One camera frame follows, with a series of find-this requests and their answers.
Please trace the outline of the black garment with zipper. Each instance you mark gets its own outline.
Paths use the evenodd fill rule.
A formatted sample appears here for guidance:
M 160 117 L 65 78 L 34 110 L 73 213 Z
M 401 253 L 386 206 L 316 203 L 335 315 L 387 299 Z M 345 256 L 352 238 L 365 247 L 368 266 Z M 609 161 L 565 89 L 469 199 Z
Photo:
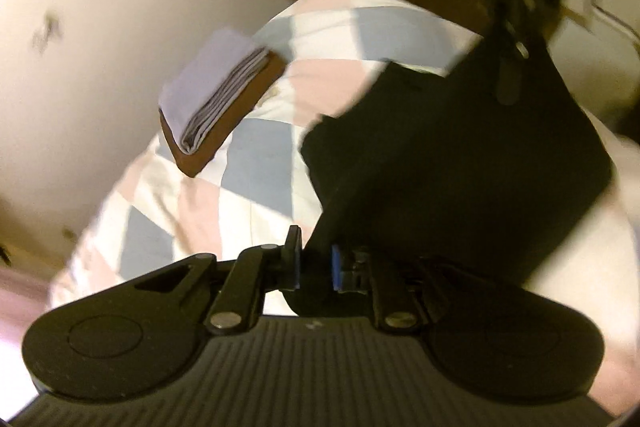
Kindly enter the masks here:
M 322 207 L 286 300 L 307 317 L 356 306 L 333 289 L 333 246 L 402 275 L 451 265 L 523 285 L 612 179 L 612 161 L 544 38 L 506 55 L 492 28 L 446 76 L 387 63 L 346 112 L 323 116 L 300 153 Z

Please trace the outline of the checkered pastel bed quilt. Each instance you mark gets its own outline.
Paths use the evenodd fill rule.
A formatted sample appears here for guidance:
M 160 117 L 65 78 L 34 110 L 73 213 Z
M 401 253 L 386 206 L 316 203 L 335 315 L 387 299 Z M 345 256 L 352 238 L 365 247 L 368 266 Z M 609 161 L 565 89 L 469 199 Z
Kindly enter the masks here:
M 197 176 L 185 176 L 154 136 L 55 277 L 51 307 L 201 251 L 232 260 L 276 243 L 290 225 L 310 233 L 320 205 L 298 151 L 306 129 L 345 109 L 385 61 L 442 75 L 476 37 L 404 0 L 298 0 L 256 40 L 285 59 L 284 75 Z M 601 329 L 605 356 L 590 395 L 620 414 L 639 401 L 639 149 L 602 122 L 596 130 L 613 181 L 527 288 Z

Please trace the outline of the folded lavender cloth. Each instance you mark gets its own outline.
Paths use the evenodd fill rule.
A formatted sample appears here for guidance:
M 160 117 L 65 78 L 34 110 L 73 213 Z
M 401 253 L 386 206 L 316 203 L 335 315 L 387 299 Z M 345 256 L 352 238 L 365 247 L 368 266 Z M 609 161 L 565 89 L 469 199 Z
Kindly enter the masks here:
M 192 155 L 250 80 L 269 50 L 233 28 L 215 31 L 194 59 L 160 91 L 158 107 L 178 149 Z

